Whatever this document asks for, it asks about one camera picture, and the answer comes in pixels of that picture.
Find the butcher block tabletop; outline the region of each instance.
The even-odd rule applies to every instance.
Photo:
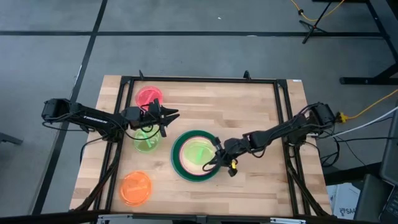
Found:
[[[121,76],[118,75],[104,76],[96,109],[114,112],[120,80]],[[292,111],[296,114],[307,105],[303,83],[300,80],[287,80],[287,84]],[[167,137],[162,138],[157,149],[151,153],[139,152],[132,139],[124,138],[112,212],[292,216],[280,139],[267,146],[265,155],[260,159],[250,154],[239,157],[238,173],[234,177],[230,177],[227,168],[222,167],[207,181],[189,182],[174,171],[170,162],[170,150],[174,141],[187,131],[204,130],[220,137],[221,142],[224,142],[228,138],[242,138],[244,133],[267,130],[278,125],[273,85],[135,81],[131,106],[136,106],[134,97],[145,86],[156,86],[160,89],[164,98],[163,105],[178,109],[180,117],[166,128]],[[126,100],[127,89],[124,89],[122,102]],[[282,89],[279,92],[286,121]],[[98,137],[98,133],[90,133],[87,141]],[[310,138],[307,141],[315,144]],[[70,208],[79,206],[98,183],[105,147],[104,141],[86,146]],[[309,191],[322,208],[331,213],[317,150],[305,144],[300,148],[300,155]],[[152,194],[143,205],[130,207],[121,200],[119,188],[122,179],[135,170],[144,171],[149,176]],[[108,184],[104,187],[100,208],[104,208],[107,193]],[[303,213],[301,194],[297,186],[296,194],[299,211]]]

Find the green plastic cup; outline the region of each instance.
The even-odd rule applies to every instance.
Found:
[[[158,130],[158,128],[154,127],[151,131],[146,133],[140,129],[140,130],[136,131],[136,134],[134,135],[134,137],[136,139],[146,139],[148,137],[153,136],[157,132],[157,130]],[[150,139],[134,140],[134,147],[140,152],[152,152],[153,150],[155,150],[157,148],[161,139],[162,139],[162,136],[160,135],[159,132],[157,132]]]

